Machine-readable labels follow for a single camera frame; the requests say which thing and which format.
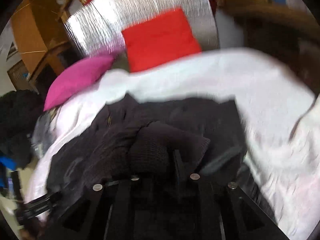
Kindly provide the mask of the black jacket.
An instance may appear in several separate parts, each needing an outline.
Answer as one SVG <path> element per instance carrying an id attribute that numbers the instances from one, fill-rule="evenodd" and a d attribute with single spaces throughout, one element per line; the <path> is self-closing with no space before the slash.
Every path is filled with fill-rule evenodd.
<path id="1" fill-rule="evenodd" d="M 203 98 L 138 103 L 126 95 L 103 107 L 91 126 L 52 158 L 46 186 L 59 200 L 42 238 L 58 239 L 57 221 L 89 191 L 146 178 L 155 182 L 155 239 L 178 239 L 176 151 L 187 174 L 218 185 L 236 180 L 247 152 L 236 103 Z"/>

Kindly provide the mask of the dark clothes pile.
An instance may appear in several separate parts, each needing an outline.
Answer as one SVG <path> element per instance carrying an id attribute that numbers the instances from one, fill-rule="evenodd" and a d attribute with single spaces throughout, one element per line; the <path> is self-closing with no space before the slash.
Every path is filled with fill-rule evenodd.
<path id="1" fill-rule="evenodd" d="M 1 96 L 1 155 L 18 168 L 31 162 L 30 137 L 43 108 L 44 101 L 35 91 L 10 91 Z"/>

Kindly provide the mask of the white fleece blanket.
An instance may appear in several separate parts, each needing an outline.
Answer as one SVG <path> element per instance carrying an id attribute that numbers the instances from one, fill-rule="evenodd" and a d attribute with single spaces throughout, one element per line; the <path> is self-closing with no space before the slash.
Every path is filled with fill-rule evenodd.
<path id="1" fill-rule="evenodd" d="M 213 50 L 140 73 L 107 71 L 71 97 L 57 117 L 57 139 L 38 162 L 26 200 L 46 192 L 52 157 L 80 135 L 107 103 L 201 96 L 235 98 L 246 126 L 245 162 L 289 239 L 307 239 L 319 223 L 319 97 L 278 60 L 253 49 Z"/>

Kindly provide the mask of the magenta pillow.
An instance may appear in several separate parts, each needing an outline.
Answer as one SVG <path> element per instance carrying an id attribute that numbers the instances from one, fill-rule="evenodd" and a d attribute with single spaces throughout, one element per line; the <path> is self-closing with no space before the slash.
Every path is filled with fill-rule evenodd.
<path id="1" fill-rule="evenodd" d="M 43 110 L 63 104 L 74 94 L 94 84 L 111 69 L 113 62 L 113 55 L 87 57 L 65 69 L 50 86 Z"/>

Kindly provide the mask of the red pillow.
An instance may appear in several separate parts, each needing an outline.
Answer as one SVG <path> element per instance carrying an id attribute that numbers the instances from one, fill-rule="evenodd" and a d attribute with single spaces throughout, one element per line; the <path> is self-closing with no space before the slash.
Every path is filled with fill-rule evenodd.
<path id="1" fill-rule="evenodd" d="M 181 8 L 121 31 L 130 72 L 142 72 L 202 51 Z"/>

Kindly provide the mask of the wooden shelf unit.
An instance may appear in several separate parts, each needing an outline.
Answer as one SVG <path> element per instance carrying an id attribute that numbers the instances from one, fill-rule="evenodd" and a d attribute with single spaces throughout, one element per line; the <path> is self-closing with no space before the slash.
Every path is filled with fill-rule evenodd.
<path id="1" fill-rule="evenodd" d="M 70 8 L 86 0 L 19 0 L 10 18 L 15 46 L 21 57 L 21 78 L 10 69 L 16 89 L 46 90 L 67 67 L 80 59 L 64 23 Z"/>

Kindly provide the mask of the silver foil insulation panel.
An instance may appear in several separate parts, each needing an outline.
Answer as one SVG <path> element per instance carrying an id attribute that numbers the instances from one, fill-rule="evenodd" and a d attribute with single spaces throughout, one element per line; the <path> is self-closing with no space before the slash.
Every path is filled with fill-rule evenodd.
<path id="1" fill-rule="evenodd" d="M 83 57 L 120 52 L 123 29 L 174 8 L 184 11 L 203 50 L 219 48 L 209 0 L 92 0 L 68 18 L 65 29 Z"/>

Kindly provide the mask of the wooden side table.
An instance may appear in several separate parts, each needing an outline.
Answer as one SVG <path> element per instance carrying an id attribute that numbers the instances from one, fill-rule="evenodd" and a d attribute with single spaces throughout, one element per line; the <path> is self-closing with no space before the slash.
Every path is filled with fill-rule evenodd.
<path id="1" fill-rule="evenodd" d="M 246 47 L 287 64 L 319 94 L 319 24 L 311 15 L 268 4 L 225 6 L 221 10 L 243 28 Z"/>

